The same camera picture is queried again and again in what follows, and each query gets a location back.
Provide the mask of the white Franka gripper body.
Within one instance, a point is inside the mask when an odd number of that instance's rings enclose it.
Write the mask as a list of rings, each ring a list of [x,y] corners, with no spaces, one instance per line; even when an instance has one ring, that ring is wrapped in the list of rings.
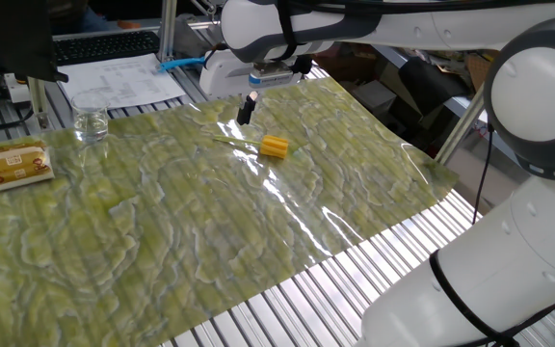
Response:
[[[243,63],[229,50],[205,54],[199,85],[209,99],[249,94],[297,84],[310,73],[312,59],[303,55],[286,61]]]

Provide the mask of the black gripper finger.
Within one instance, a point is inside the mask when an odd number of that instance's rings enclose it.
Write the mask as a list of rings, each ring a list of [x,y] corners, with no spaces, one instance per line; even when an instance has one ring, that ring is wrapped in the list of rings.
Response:
[[[237,123],[239,125],[249,124],[251,114],[253,112],[253,93],[248,94],[237,114]]]
[[[244,124],[249,124],[251,121],[251,115],[255,109],[257,98],[259,93],[257,91],[252,91],[246,96],[246,101],[244,105]]]

